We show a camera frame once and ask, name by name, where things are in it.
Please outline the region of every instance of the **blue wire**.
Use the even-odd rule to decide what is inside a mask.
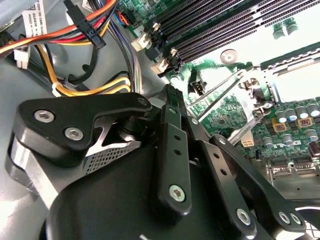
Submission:
[[[122,26],[125,26],[125,24],[124,24],[122,21],[120,21],[118,15],[117,15],[116,13],[114,13],[114,16],[115,16],[115,20],[116,20],[119,24],[121,24]]]

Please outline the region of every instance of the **metal mesh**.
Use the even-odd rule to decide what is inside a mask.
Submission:
[[[126,147],[110,148],[88,157],[83,171],[86,175],[108,165],[114,160],[126,155],[127,153],[140,147],[139,141],[133,141]]]

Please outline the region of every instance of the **wire bundle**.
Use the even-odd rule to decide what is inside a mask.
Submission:
[[[41,56],[45,72],[47,73],[47,76],[52,83],[52,89],[56,96],[62,95],[73,97],[91,94],[112,94],[118,92],[121,89],[126,89],[129,92],[132,91],[142,93],[142,77],[138,58],[135,55],[135,52],[126,37],[122,34],[116,24],[111,20],[112,15],[116,11],[117,2],[118,0],[108,0],[108,2],[103,5],[102,0],[89,0],[92,9],[95,12],[89,14],[86,19],[91,22],[92,26],[96,29],[97,32],[99,32],[99,35],[101,37],[103,37],[109,29],[111,36],[117,42],[125,58],[128,68],[128,72],[125,73],[128,73],[128,77],[117,77],[115,79],[113,77],[113,79],[110,79],[105,85],[93,90],[85,91],[70,90],[66,87],[68,86],[68,84],[63,84],[61,79],[58,80],[53,69],[50,50],[46,46],[48,53],[47,55],[40,44],[55,43],[66,46],[91,45],[91,42],[86,40],[85,35],[80,34],[80,31],[78,29],[75,29],[75,25],[65,27],[52,33],[23,38],[17,41],[11,41],[9,44],[0,47],[0,55],[6,52],[11,52],[13,49],[35,45]],[[97,57],[98,52],[95,47],[93,47],[90,70],[86,71],[86,74],[78,79],[70,79],[71,85],[69,86],[80,84],[90,77],[97,63]]]

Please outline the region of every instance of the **screw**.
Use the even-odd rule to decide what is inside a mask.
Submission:
[[[142,98],[142,97],[139,97],[139,98],[138,98],[138,102],[139,102],[140,104],[142,104],[143,106],[147,106],[147,105],[148,105],[147,100],[145,100],[145,99]]]
[[[177,111],[174,110],[173,108],[169,108],[169,111],[172,112],[173,114],[176,114],[176,113],[177,113]]]
[[[182,203],[186,199],[186,194],[178,185],[171,185],[169,188],[170,196],[179,203]]]
[[[295,214],[293,214],[292,212],[290,212],[290,216],[291,216],[291,218],[292,218],[297,224],[301,225],[300,219],[299,219]]]
[[[38,110],[34,113],[34,118],[42,123],[51,123],[55,120],[55,115],[48,110]]]
[[[223,145],[226,145],[226,141],[225,141],[222,137],[219,137],[218,140],[219,140],[219,142],[222,143]]]
[[[251,219],[245,210],[238,208],[236,210],[236,215],[244,225],[249,226],[251,224]]]
[[[264,105],[263,105],[263,108],[264,109],[270,109],[272,108],[273,104],[269,101],[267,101]]]
[[[290,219],[283,211],[279,212],[279,216],[282,219],[282,221],[284,221],[286,224],[290,224]]]
[[[195,125],[198,125],[198,123],[199,123],[198,120],[195,119],[195,118],[192,118],[192,119],[191,119],[191,122],[192,122],[193,124],[195,124]]]
[[[80,141],[81,139],[84,138],[84,133],[76,128],[76,127],[68,127],[65,131],[64,131],[64,135],[73,141]]]

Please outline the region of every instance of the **cable tie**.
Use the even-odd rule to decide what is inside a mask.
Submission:
[[[55,97],[62,97],[62,95],[60,94],[60,92],[57,91],[57,85],[62,86],[62,84],[60,82],[54,82],[52,84],[52,94],[55,96]]]
[[[74,5],[71,0],[65,0],[63,3],[67,8],[66,13],[70,16],[74,25],[97,49],[101,49],[107,45],[92,24],[86,19],[86,16],[78,5]]]

